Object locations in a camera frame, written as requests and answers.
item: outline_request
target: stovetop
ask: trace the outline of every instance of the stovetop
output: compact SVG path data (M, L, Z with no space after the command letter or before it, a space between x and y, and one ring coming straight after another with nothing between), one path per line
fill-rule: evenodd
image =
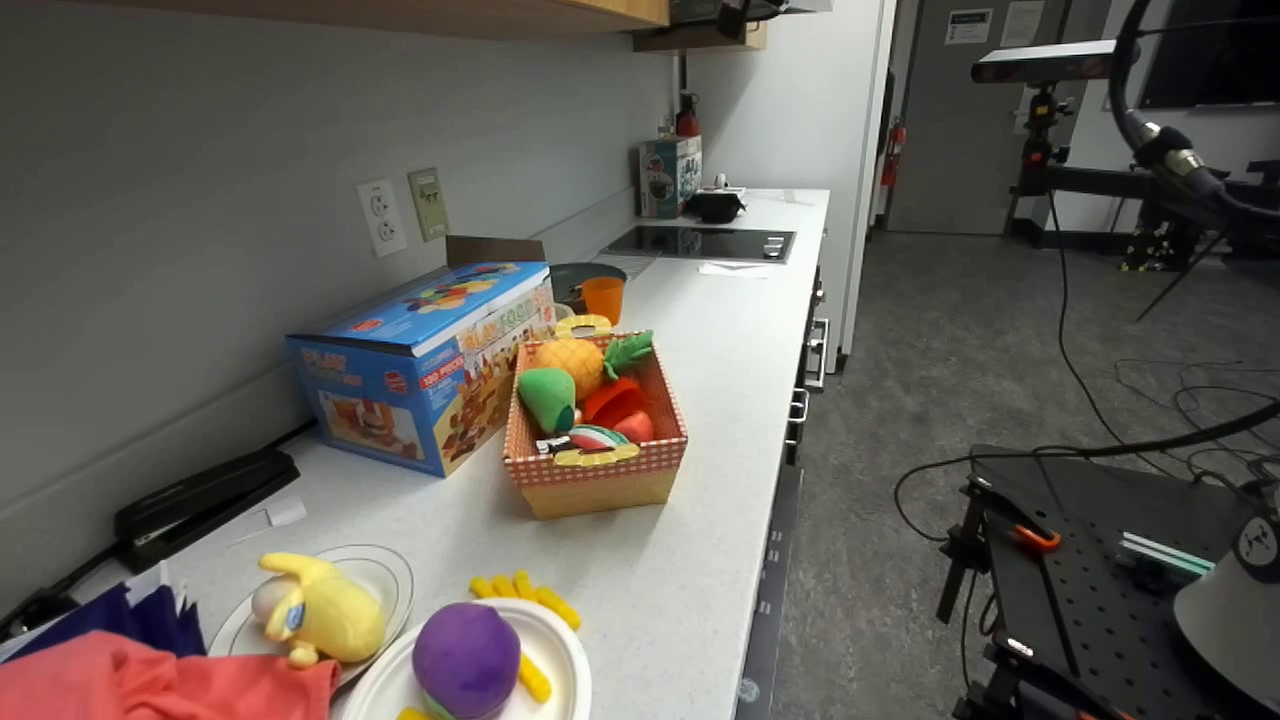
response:
M764 229L632 229L610 240L610 256L707 256L707 258L758 258L782 265L796 230Z

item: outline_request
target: black pot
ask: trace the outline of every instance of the black pot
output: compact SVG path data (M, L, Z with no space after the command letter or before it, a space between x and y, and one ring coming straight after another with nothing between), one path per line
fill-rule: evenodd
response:
M738 206L749 205L732 191L704 191L684 200L684 215L697 215L704 224L732 224Z

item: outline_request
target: purple ball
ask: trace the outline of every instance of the purple ball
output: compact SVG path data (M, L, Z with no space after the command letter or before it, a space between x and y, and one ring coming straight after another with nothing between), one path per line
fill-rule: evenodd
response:
M456 720L502 710L521 673L521 634L483 604L441 609L413 642L417 684Z

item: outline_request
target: electrical outlet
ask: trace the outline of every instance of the electrical outlet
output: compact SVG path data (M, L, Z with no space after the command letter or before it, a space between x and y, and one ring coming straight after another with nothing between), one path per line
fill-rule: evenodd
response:
M407 229L402 229L402 212L399 212L399 200L397 200L397 184L392 180L366 180L355 191L359 191L359 206L362 206L370 253L374 256L402 253L407 247Z
M445 212L441 170L434 168L407 170L407 196L413 196L417 229L423 230L423 240L445 240L446 212Z

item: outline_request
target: toy orange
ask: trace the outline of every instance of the toy orange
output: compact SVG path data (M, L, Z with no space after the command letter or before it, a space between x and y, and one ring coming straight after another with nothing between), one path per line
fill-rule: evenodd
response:
M543 366L562 366L581 398L602 383L602 350L591 340L555 337L555 340L543 340L532 360Z

